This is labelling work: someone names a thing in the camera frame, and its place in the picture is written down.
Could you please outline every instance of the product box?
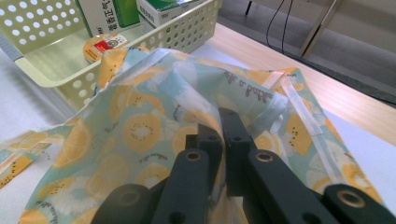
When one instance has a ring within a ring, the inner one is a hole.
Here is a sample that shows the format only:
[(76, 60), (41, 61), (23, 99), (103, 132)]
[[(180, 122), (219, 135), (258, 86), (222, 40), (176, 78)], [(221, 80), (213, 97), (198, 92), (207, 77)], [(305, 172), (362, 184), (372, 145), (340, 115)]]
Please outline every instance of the product box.
[(91, 36), (119, 33), (139, 24), (136, 0), (76, 0)]
[(136, 0), (144, 33), (197, 7), (205, 0)]

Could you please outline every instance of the black cable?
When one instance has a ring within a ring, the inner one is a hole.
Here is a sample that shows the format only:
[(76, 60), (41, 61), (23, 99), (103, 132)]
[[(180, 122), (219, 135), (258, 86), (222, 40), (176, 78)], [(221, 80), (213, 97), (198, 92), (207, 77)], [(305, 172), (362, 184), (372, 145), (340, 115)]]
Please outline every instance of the black cable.
[(270, 27), (271, 27), (272, 21), (274, 20), (274, 18), (275, 18), (275, 16), (276, 16), (277, 12), (280, 10), (280, 8), (282, 7), (282, 5), (283, 5), (284, 2), (285, 2), (285, 0), (282, 0), (282, 3), (280, 3), (279, 7), (278, 7), (277, 10), (276, 10), (276, 13), (274, 14), (273, 18), (271, 19), (271, 21), (270, 21), (270, 23), (268, 24), (268, 27), (267, 27), (267, 34), (265, 35), (265, 38), (266, 38), (266, 40), (267, 40), (267, 45), (268, 45), (268, 47), (269, 47), (270, 49), (273, 49), (273, 48), (271, 47), (270, 42), (268, 41), (268, 33), (269, 33), (269, 31), (270, 31)]
[(285, 33), (286, 33), (286, 26), (288, 25), (288, 18), (291, 10), (291, 6), (293, 5), (293, 0), (290, 1), (288, 15), (286, 16), (285, 27), (283, 27), (283, 35), (282, 35), (282, 54), (285, 54), (283, 51), (283, 43), (285, 42)]

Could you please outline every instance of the table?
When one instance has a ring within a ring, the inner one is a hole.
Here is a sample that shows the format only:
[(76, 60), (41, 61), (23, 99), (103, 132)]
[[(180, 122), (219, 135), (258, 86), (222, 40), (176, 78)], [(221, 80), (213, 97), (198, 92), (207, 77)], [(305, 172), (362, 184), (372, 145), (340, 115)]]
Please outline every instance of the table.
[[(254, 69), (299, 67), (312, 92), (334, 123), (389, 209), (396, 214), (396, 110), (325, 77), (267, 47), (217, 24), (214, 37), (194, 55)], [(30, 80), (0, 50), (0, 142), (35, 127), (48, 127), (73, 116), (73, 109), (52, 89)], [(18, 217), (41, 176), (56, 157), (59, 146), (0, 189), (0, 217), (17, 223)]]

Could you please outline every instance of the white plastic basket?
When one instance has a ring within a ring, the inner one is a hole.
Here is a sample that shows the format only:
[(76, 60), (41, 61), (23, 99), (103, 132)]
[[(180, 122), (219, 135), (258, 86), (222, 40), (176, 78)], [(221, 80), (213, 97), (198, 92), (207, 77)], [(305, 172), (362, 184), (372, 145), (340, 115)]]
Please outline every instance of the white plastic basket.
[[(120, 33), (129, 46), (191, 52), (213, 36), (221, 0), (200, 6), (143, 34)], [(90, 39), (73, 0), (0, 0), (0, 47), (36, 84), (56, 88), (76, 110), (91, 98), (100, 62), (82, 53)]]

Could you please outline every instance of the fabric bag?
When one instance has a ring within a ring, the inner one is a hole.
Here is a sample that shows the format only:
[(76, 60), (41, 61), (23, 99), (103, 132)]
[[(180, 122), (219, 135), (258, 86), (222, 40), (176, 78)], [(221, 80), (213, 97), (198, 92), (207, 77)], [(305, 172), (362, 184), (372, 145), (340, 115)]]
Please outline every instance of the fabric bag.
[[(0, 145), (0, 188), (62, 144), (20, 223), (90, 223), (113, 189), (168, 177), (198, 123), (222, 136), (219, 107), (237, 112), (258, 148), (274, 151), (309, 188), (345, 183), (381, 201), (299, 69), (248, 70), (170, 49), (108, 51), (98, 92), (73, 118)], [(220, 166), (209, 223), (247, 223), (225, 192)]]

